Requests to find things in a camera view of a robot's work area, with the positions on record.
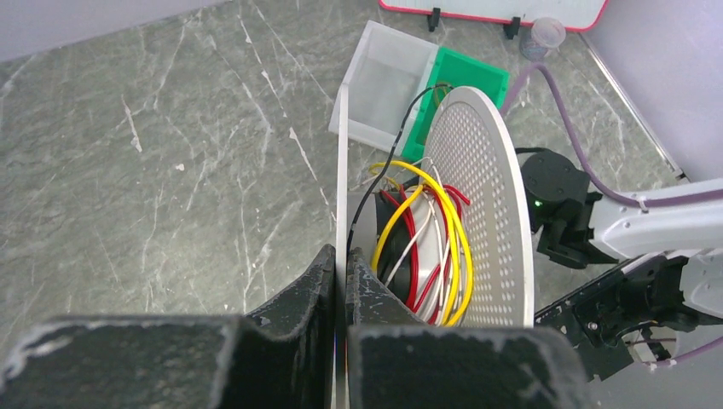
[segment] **green tray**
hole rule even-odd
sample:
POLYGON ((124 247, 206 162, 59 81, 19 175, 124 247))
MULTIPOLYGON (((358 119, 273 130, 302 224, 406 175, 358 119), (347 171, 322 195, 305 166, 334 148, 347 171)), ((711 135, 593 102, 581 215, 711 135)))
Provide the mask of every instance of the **green tray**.
MULTIPOLYGON (((440 47, 427 86, 431 87, 439 83, 450 84, 453 87, 471 86, 480 89, 492 100, 497 109, 500 109, 505 101, 509 80, 510 74, 507 71, 487 65, 452 49, 440 47)), ((428 92, 422 97, 414 126, 409 132, 404 149, 402 149, 402 157, 406 160, 416 162, 424 157, 427 134, 434 113, 437 111, 437 104, 442 98, 442 89, 428 92)))

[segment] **gray marble surface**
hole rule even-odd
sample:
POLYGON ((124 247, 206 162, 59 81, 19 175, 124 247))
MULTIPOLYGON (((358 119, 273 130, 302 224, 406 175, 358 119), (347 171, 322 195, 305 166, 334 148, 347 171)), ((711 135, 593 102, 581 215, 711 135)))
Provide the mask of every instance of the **gray marble surface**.
MULTIPOLYGON (((367 20, 526 65, 500 26, 373 0, 233 1, 0 65, 0 355, 52 315, 245 312, 302 273, 333 240, 326 129, 367 20)), ((674 182, 578 36, 548 64, 604 181, 674 182)), ((572 156, 541 77, 506 122, 572 156)), ((382 157, 353 144, 351 184, 382 157)), ((538 307, 600 271, 544 258, 538 307)))

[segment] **plastic cup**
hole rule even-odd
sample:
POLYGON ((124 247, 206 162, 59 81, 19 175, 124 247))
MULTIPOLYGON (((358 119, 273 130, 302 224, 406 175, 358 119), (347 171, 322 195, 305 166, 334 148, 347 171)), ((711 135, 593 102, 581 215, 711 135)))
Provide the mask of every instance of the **plastic cup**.
POLYGON ((530 61, 542 61, 565 39, 564 26, 550 17, 541 17, 520 39, 520 52, 530 61))

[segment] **white plastic container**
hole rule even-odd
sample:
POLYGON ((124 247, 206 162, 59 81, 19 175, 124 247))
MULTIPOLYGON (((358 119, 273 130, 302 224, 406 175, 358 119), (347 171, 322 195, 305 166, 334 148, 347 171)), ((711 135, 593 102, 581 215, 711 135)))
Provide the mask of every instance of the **white plastic container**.
POLYGON ((532 29, 520 38, 520 52, 530 61, 542 61, 565 40, 562 23, 549 17, 535 20, 532 29))
MULTIPOLYGON (((349 85, 349 138, 389 152, 412 99, 425 88, 439 46, 368 21, 344 75, 349 85)), ((418 108, 407 121, 404 147, 418 108)), ((338 134, 339 97, 329 131, 338 134)))

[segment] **perforated panel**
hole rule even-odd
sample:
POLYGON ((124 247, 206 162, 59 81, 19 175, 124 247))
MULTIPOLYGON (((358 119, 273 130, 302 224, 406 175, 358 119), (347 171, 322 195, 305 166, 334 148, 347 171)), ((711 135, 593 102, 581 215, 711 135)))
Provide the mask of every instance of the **perforated panel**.
POLYGON ((527 202, 512 141, 489 98, 467 87, 450 92, 435 115, 425 156, 443 183, 471 201, 462 222, 472 251, 474 292, 462 325, 532 326, 527 202))

